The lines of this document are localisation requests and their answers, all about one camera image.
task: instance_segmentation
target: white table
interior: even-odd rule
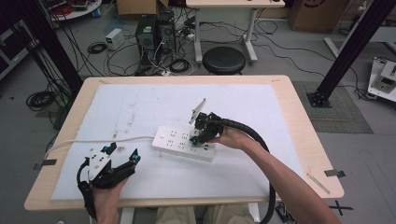
[[[310,173],[317,182],[308,175],[304,178],[321,198],[334,199],[344,195],[343,188],[336,176],[326,176],[323,171],[332,170],[332,165],[318,140],[309,117],[286,76],[229,76],[229,77],[98,77],[89,78],[84,82],[78,98],[73,104],[64,126],[55,144],[67,139],[74,139],[79,126],[87,113],[96,90],[106,84],[270,84],[274,88],[276,99],[288,127],[291,141],[297,153],[303,172]],[[53,201],[51,194],[60,176],[62,166],[70,145],[59,148],[49,154],[48,159],[57,160],[55,165],[43,166],[40,174],[25,202],[27,210],[62,210],[83,209],[82,200]],[[213,203],[255,203],[267,202],[268,197],[232,197],[232,198],[184,198],[184,199],[135,199],[123,200],[121,207],[146,207],[169,205],[194,205]]]
[[[248,61],[250,64],[258,61],[256,52],[250,42],[251,33],[254,28],[254,22],[256,19],[257,11],[262,7],[283,7],[285,3],[283,1],[274,2],[272,0],[187,0],[186,4],[188,7],[195,8],[195,37],[194,37],[194,47],[195,47],[195,61],[198,64],[202,63],[202,51],[200,42],[200,32],[199,32],[199,21],[200,18],[200,8],[251,8],[249,16],[249,25],[247,28],[247,33],[244,35],[243,41],[248,52]]]

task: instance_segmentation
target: cardboard box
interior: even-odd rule
[[[169,0],[118,0],[120,15],[158,14],[162,6],[168,6]]]
[[[289,16],[290,7],[270,7],[266,8],[260,18],[266,19],[286,19]]]
[[[291,30],[331,33],[344,15],[349,0],[295,0],[289,14]]]

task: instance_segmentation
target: stool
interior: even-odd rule
[[[215,47],[204,54],[202,64],[209,73],[215,75],[242,75],[241,71],[245,67],[246,60],[237,49]]]

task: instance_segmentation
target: power strip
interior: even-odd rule
[[[190,138],[196,134],[198,132],[191,129],[160,126],[152,145],[157,151],[200,161],[212,161],[215,156],[215,145],[205,143],[194,147]]]

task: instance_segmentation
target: black mat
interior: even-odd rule
[[[343,87],[337,87],[332,92],[329,99],[332,108],[312,107],[306,93],[314,92],[319,84],[319,82],[293,82],[293,86],[316,132],[373,133],[364,116]]]

